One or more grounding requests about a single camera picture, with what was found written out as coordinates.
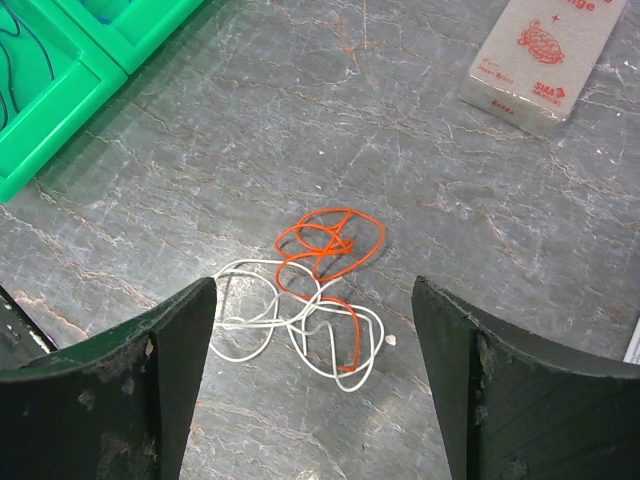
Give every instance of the white box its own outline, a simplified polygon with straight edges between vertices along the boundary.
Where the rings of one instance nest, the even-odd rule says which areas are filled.
[[[511,0],[461,98],[534,135],[564,122],[626,0]]]

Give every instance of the printed label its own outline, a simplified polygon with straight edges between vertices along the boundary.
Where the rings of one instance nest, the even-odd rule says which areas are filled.
[[[496,62],[491,60],[489,57],[484,57],[482,59],[482,62],[478,64],[478,70],[481,70],[484,73],[491,75],[502,82],[512,85],[514,83],[513,79],[507,77],[506,75],[498,71],[499,68],[500,68],[500,65],[498,65]]]
[[[544,98],[555,105],[561,105],[562,101],[560,99],[567,96],[567,92],[563,87],[550,87],[542,82],[537,82],[532,92],[534,95]]]
[[[564,53],[553,35],[540,28],[540,20],[535,19],[522,32],[518,44],[529,47],[529,53],[540,63],[555,65],[562,62]]]
[[[493,105],[496,108],[499,108],[500,110],[502,110],[503,112],[508,113],[509,115],[515,115],[516,114],[516,112],[514,112],[511,108],[507,107],[506,105],[502,105],[497,100],[493,100],[493,102],[491,102],[491,105]]]
[[[594,12],[596,10],[596,4],[588,2],[587,0],[560,0],[562,2],[569,2],[578,10],[586,10],[587,12]],[[612,3],[613,0],[604,0],[604,3]]]

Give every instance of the gray marble surface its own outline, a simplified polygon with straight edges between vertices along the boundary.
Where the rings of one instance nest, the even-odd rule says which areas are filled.
[[[389,236],[343,293],[397,346],[355,394],[311,373],[283,334],[246,364],[210,355],[182,478],[448,478],[411,320],[416,275],[612,358],[638,308],[640,3],[544,140],[457,96],[505,3],[205,6],[0,206],[0,281],[69,345],[228,261],[277,258],[277,233],[311,209],[359,208]],[[234,308],[256,313],[261,288],[232,283]]]

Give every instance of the red turtle illustration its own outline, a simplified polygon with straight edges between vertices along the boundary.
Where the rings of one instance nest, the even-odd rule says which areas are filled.
[[[540,20],[534,20],[518,39],[520,45],[529,47],[529,53],[542,63],[562,62],[564,53],[560,44],[549,32],[540,28]]]

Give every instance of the orange string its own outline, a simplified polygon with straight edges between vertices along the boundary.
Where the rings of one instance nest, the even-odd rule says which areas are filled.
[[[311,220],[314,217],[319,217],[321,215],[328,215],[332,213],[333,214],[342,213],[344,214],[344,217],[340,222],[331,226],[325,226],[325,225],[320,225],[320,224],[311,222]],[[340,236],[340,234],[342,232],[342,229],[347,225],[347,223],[349,223],[351,219],[356,217],[363,218],[378,227],[378,229],[380,230],[380,237],[378,238],[378,242],[363,257],[361,257],[359,260],[354,261],[351,265],[343,268],[342,270],[334,274],[331,274],[325,277],[320,276],[318,274],[318,268],[320,268],[320,264],[325,258],[337,257],[339,255],[349,255],[354,253],[353,248],[356,244],[355,239],[354,238],[343,239]],[[327,244],[324,246],[316,247],[306,242],[302,238],[302,231],[305,229],[317,230],[317,231],[329,234],[330,238]],[[292,233],[295,233],[298,243],[300,243],[300,245],[302,245],[307,250],[306,252],[290,254],[284,251],[284,249],[282,248],[282,242],[287,236],[289,236]],[[380,247],[384,243],[384,237],[385,237],[385,229],[384,229],[384,225],[382,225],[380,221],[376,220],[373,217],[370,217],[369,215],[365,215],[364,213],[358,210],[354,210],[352,208],[325,208],[322,210],[315,210],[311,213],[308,213],[307,215],[302,217],[298,221],[298,223],[296,223],[293,227],[288,228],[287,230],[282,232],[280,235],[278,235],[278,238],[276,239],[276,242],[275,242],[276,250],[278,250],[278,252],[285,258],[285,260],[278,266],[278,269],[276,270],[276,284],[278,285],[278,288],[280,288],[280,290],[284,292],[288,292],[293,295],[296,295],[302,298],[303,300],[310,300],[311,299],[310,295],[303,295],[301,293],[292,292],[289,289],[287,289],[280,281],[280,275],[282,273],[282,270],[287,266],[287,264],[291,262],[297,262],[298,260],[302,260],[305,258],[315,258],[315,263],[313,264],[313,268],[311,269],[313,278],[315,278],[320,283],[328,282],[330,280],[334,280],[338,277],[342,277],[343,275],[346,275],[347,273],[355,270],[356,268],[361,266],[364,262],[369,260],[380,249]],[[361,341],[360,318],[356,314],[355,310],[351,307],[351,305],[349,305],[344,300],[336,297],[323,297],[323,299],[339,303],[344,308],[346,308],[351,314],[351,316],[353,317],[353,321],[356,326],[356,344],[355,344],[355,353],[353,355],[353,366],[342,365],[340,367],[340,369],[344,372],[353,372],[358,368],[358,360],[360,359],[360,341]]]

